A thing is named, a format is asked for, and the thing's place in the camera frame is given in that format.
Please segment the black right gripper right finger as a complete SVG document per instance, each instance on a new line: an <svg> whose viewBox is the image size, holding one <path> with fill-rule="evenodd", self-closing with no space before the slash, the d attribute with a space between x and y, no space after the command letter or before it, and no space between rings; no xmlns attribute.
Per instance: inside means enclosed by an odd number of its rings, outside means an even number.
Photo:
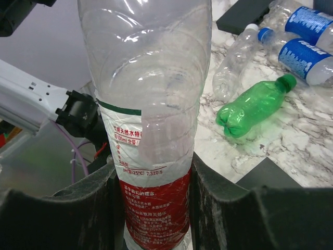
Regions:
<svg viewBox="0 0 333 250"><path fill-rule="evenodd" d="M194 155L194 249L332 249L332 189L246 190Z"/></svg>

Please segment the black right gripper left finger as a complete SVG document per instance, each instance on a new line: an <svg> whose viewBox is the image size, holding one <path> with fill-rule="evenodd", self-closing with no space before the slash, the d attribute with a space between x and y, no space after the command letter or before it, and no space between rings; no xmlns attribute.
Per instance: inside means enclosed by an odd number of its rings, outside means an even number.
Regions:
<svg viewBox="0 0 333 250"><path fill-rule="evenodd" d="M1 249L114 249L112 175L106 165L53 196L1 190Z"/></svg>

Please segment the green plastic bottle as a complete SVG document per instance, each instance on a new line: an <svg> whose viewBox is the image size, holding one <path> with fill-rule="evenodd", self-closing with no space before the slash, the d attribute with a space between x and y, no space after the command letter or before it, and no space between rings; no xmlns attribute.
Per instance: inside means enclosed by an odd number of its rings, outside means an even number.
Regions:
<svg viewBox="0 0 333 250"><path fill-rule="evenodd" d="M286 94L296 85L296 78L291 74L274 81L260 81L224 105L217 112L215 122L223 127L226 136L240 138L279 110Z"/></svg>

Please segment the red label clear bottle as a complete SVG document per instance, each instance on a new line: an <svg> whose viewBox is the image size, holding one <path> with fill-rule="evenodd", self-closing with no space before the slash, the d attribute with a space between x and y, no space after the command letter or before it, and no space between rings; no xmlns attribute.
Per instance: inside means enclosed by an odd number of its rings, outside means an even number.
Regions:
<svg viewBox="0 0 333 250"><path fill-rule="evenodd" d="M211 1L78 1L129 249L183 249Z"/></svg>

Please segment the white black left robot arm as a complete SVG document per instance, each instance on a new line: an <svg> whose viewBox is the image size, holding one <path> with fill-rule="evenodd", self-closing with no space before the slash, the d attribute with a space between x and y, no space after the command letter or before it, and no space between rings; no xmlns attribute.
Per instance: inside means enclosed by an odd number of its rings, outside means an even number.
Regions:
<svg viewBox="0 0 333 250"><path fill-rule="evenodd" d="M94 144L107 135L90 81L77 1L1 1L1 118L31 133L49 121Z"/></svg>

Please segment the black block near centre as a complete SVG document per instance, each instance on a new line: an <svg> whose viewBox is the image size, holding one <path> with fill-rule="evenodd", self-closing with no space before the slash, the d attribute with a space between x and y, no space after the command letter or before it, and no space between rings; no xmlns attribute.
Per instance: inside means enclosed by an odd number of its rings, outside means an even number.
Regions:
<svg viewBox="0 0 333 250"><path fill-rule="evenodd" d="M299 183L285 173L268 157L262 160L236 184L247 190L262 186L277 189L302 188Z"/></svg>

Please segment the black block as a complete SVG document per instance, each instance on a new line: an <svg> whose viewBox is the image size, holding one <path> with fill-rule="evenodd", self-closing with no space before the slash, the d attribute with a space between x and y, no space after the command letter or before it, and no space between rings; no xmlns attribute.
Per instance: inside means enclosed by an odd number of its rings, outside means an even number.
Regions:
<svg viewBox="0 0 333 250"><path fill-rule="evenodd" d="M221 31L240 35L245 27L251 23L257 26L264 15L269 12L272 0L239 0L217 21L217 28Z"/></svg>
<svg viewBox="0 0 333 250"><path fill-rule="evenodd" d="M268 157L262 160L236 184L247 190L262 186L277 189L302 188L299 183L285 173Z"/></svg>

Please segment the clear unlabelled crushed bottle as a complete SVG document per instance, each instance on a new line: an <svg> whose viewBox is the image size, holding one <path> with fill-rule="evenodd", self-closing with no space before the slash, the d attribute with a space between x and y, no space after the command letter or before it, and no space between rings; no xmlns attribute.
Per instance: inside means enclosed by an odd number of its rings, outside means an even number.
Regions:
<svg viewBox="0 0 333 250"><path fill-rule="evenodd" d="M251 23L237 37L217 68L212 81L217 100L227 103L241 86L241 78L259 47L259 27Z"/></svg>

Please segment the Pepsi bottle near left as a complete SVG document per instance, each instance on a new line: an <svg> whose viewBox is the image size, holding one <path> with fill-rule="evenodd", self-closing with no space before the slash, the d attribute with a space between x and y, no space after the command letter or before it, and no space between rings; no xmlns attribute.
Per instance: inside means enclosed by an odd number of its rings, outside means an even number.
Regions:
<svg viewBox="0 0 333 250"><path fill-rule="evenodd" d="M332 54L290 32L278 32L264 27L258 40L266 50L268 60L282 65L310 86L332 88Z"/></svg>

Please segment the pepsi bottle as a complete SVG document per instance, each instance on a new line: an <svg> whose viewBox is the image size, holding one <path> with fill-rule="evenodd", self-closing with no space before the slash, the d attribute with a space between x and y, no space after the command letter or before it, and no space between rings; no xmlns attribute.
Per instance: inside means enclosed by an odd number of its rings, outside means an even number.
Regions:
<svg viewBox="0 0 333 250"><path fill-rule="evenodd" d="M264 27L258 40L266 50L268 60L282 65L310 86L332 88L332 54L290 32L278 32Z"/></svg>
<svg viewBox="0 0 333 250"><path fill-rule="evenodd" d="M264 16L267 26L291 32L332 54L332 16L298 1L272 1Z"/></svg>

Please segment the black block far left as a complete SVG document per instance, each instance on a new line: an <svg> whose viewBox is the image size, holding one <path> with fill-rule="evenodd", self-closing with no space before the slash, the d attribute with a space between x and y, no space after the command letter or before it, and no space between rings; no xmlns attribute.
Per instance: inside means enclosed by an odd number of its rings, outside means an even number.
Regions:
<svg viewBox="0 0 333 250"><path fill-rule="evenodd" d="M239 0L217 21L217 28L221 31L240 35L245 27L251 23L257 26L264 15L269 12L272 0Z"/></svg>

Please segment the Pepsi bottle far left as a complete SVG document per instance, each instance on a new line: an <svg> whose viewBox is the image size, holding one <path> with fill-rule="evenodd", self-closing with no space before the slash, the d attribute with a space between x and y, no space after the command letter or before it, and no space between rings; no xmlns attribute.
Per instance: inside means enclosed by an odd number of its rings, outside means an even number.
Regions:
<svg viewBox="0 0 333 250"><path fill-rule="evenodd" d="M264 16L267 26L291 32L332 54L332 16L298 1L272 1Z"/></svg>

